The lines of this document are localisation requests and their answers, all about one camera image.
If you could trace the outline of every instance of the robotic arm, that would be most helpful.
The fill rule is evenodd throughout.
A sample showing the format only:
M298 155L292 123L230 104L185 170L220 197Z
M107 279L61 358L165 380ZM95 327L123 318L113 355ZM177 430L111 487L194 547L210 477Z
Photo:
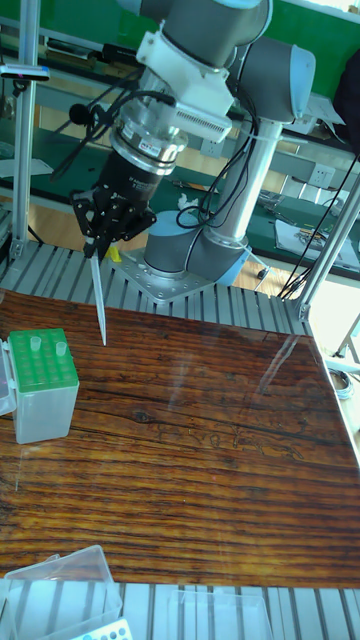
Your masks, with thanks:
M186 133L214 142L228 134L229 67L236 60L241 73L248 46L272 14L271 0L118 1L161 26L139 47L145 66L139 90L121 107L99 179L89 192L71 195L85 255L97 251L100 260L112 242L130 240L156 221L149 200L174 169Z

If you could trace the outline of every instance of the glossy table surface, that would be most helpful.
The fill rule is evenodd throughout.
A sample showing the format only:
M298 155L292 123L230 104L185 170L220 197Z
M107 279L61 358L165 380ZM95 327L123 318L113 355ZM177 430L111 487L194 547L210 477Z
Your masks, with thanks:
M360 586L360 482L315 342L5 292L0 337L62 327L69 436L0 418L0 575L101 544L115 580Z

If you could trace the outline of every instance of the metal mounting plate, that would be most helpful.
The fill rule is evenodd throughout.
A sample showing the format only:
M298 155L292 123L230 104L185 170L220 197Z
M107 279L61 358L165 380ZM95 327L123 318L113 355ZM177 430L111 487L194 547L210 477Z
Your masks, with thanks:
M188 296L199 289L204 290L213 283L186 271L165 274L150 267L144 260L144 249L135 249L121 255L122 262L116 265L127 280L146 294L152 302L172 302Z

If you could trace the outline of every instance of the black cable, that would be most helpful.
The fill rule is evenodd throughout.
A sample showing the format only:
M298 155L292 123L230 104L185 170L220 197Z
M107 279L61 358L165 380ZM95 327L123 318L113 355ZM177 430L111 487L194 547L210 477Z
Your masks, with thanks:
M345 184L346 180L348 179L348 177L349 177L349 175L350 175L350 173L351 173L351 171L352 171L352 169L353 169L353 167L354 167L354 165L355 165L355 163L356 163L357 159L358 159L358 156L355 156L355 158L353 159L353 161L352 161L352 163L351 163L351 165L350 165L349 169L347 170L347 172L346 172L346 174L345 174L345 177L344 177L344 179L343 179L343 181L342 181L342 183L341 183L340 187L339 187L339 188L337 189L337 191L335 192L335 194L334 194L334 196L333 196L333 198L332 198L332 200L331 200L331 202L330 202L329 206L327 207L327 209L326 209L326 211L325 211L324 215L322 216L322 218L321 218L320 222L317 224L316 228L315 228L315 229L314 229L314 231L312 232L312 234L311 234L311 236L310 236L310 239L309 239L308 243L306 244L305 249L304 249L303 253L301 254L301 256L300 256L300 258L299 258L298 262L296 263L295 267L293 268L293 270L292 270L292 272L291 272L290 276L288 277L287 281L285 282L285 284L284 284L283 288L281 289L280 293L278 293L278 297L279 297L279 298L282 298L282 297L283 297L283 294L287 295L287 293L285 293L285 292L287 292L287 290L288 290L288 289L291 287L291 285L293 284L293 282L292 282L292 278L293 278L293 276L294 276L294 274L295 274L296 270L297 270L297 269L299 269L299 267L301 266L301 264L302 264L302 262L303 262L303 260L304 260L304 257L305 257L305 255L306 255L306 253L307 253L307 251L308 251L308 249L309 249L309 247L310 247L310 245L311 245L311 243L312 243L313 239L315 238L315 236L316 236L317 232L319 231L319 229L320 229L321 225L323 224L323 222L324 222L324 220L325 220L326 216L328 215L328 213L329 213L329 211L330 211L331 207L333 206L334 202L336 201L336 198L338 198L338 197L339 197L339 193L340 193L340 191L342 190L342 188L343 188L343 186L344 186L344 184ZM311 269L313 268L313 266L314 266L314 265L312 265L311 267L309 267L309 273L310 273Z
M118 89L119 87L121 87L125 82L128 82L130 80L131 77L134 76L134 78L136 78L136 80L138 79L138 76L140 76L140 74L143 72L143 70L140 69L135 69L134 71L132 71L131 73L129 73L127 76L125 76L124 78L119 78L119 80L117 80L116 82L114 82L112 85L110 85L110 87L108 87L107 89L105 89L105 91L103 91L99 96L97 96L97 98L94 98L94 100L91 100L91 102L88 103L87 108L90 110L91 107L95 106L98 102L100 102L100 100L102 100L105 96L108 95L108 93L111 93L111 91L114 91L114 89ZM68 127L70 124L72 123L72 120L69 119L66 122L64 122L64 124L62 124L60 127L58 127L58 129L55 129L55 131L51 132L51 135L49 136L49 138L53 137L54 135L56 135L57 133L61 133L62 131L64 131L64 129L66 129L66 127Z
M106 119L108 119L108 122L105 125L105 130L109 126L111 126L111 124L113 124L117 112L119 111L119 109L121 109L122 106L124 106L124 104L126 104L130 100L133 100L134 98L142 98L142 97L154 98L161 102L165 102L165 104L169 104L171 106L175 103L175 98L173 98L172 96L163 94L159 91L133 91L129 95L125 96L125 98L122 98L122 100L120 101L118 98L116 98L116 100L113 102L111 107L106 112L104 112L104 114L106 114ZM59 166L56 167L56 169L54 169L50 178L50 182L55 182L55 180L62 177L66 173L66 171L68 171L73 161L79 155L80 151L86 146L86 144L88 142L93 142L99 137L100 135L99 132L102 127L103 127L103 123L98 123L95 126L88 128L85 138L81 140L81 142L65 158L65 160L63 160L59 164Z
M238 90L238 97L241 99L241 101L243 103L245 103L244 104L245 109L250 113L250 116L251 116L251 119L252 119L252 126L251 126L251 129L250 129L250 132L249 132L249 136L246 139L246 141L244 142L244 144L242 145L242 147L226 163L226 165L222 169L222 171L220 171L220 173L218 174L218 176L215 178L215 180L213 181L212 185L210 186L209 190L206 192L206 194L202 198L200 204L199 205L192 205L192 206L186 207L185 209L182 209L181 211L179 211L178 215L176 216L176 222L177 222L178 226L183 228L183 229L201 229L206 225L208 227L219 229L225 223L225 221L227 220L227 218L230 215L230 212L231 212L235 202L238 200L238 198L244 192L244 190L245 190L245 188L247 186L247 183L248 183L248 167L249 167L250 158L251 158L252 153L253 153L254 148L255 148L256 136L258 135L258 132L259 132L259 121L258 121L258 118L257 118L257 115L256 115L255 105L254 105L251 97L247 94L247 92L245 90L243 90L242 88L241 88L241 90L239 89ZM215 189L216 189L216 186L217 186L218 182L229 171L229 169L232 168L238 162L239 158L245 152L245 149L246 149L247 146L249 146L248 155L247 155L247 158L246 158L246 160L244 162L244 165L243 165L243 168L242 168L242 170L240 172L240 175L239 175L239 177L238 177L238 179L237 179L237 181L235 183L235 186L233 187L231 193L229 194L229 196L227 197L225 202L223 202L221 207L212 214L210 212L210 207L211 207L212 198L214 196ZM234 197L234 194L238 190L238 188L239 188L239 186L241 184L241 181L243 180L244 175L246 176L245 185L243 186L241 191L236 196L236 199L232 203L229 211L227 212L227 215L226 215L225 219L219 225L211 224L211 220L214 220L216 218L216 216L218 216L221 213L221 211L223 211L223 209L229 204L231 199ZM199 215L198 215L198 223L197 224L185 225L185 224L183 224L181 222L182 214L185 213L186 211L189 211L189 210L192 210L192 211L196 211L197 210L198 211Z
M32 227L30 227L30 225L28 225L28 230L29 230L29 233L31 233L31 235L33 236L33 238L35 238L35 240L37 240L39 244L45 244L45 243L44 243L44 240L42 240L42 239L40 238L40 236L38 236L38 234L36 233L36 231L34 231L34 229L33 229Z

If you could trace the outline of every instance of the vertical metal pole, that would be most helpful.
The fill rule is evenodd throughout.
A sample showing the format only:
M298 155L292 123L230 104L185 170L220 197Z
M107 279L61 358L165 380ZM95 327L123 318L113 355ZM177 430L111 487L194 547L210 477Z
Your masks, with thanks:
M281 122L260 119L258 139L256 140L249 161L247 175L244 176L236 188L228 204L221 213L216 216L216 226L219 228L209 230L209 235L214 242L217 240L219 242L236 242L241 241L245 236L262 184L275 153L282 127ZM245 121L236 143L235 153L241 148L244 141L247 140L250 130L251 123ZM234 191L244 162L246 161L246 155L247 154L244 154L243 158L239 158L238 162L229 170L220 197L219 208L228 200Z
M326 244L316 260L301 295L295 301L299 318L307 317L313 298L329 273L360 211L360 174L342 209Z
M41 0L21 0L19 63L37 65ZM10 257L21 256L27 241L31 156L36 83L30 82L17 99L15 175L13 195L13 241Z

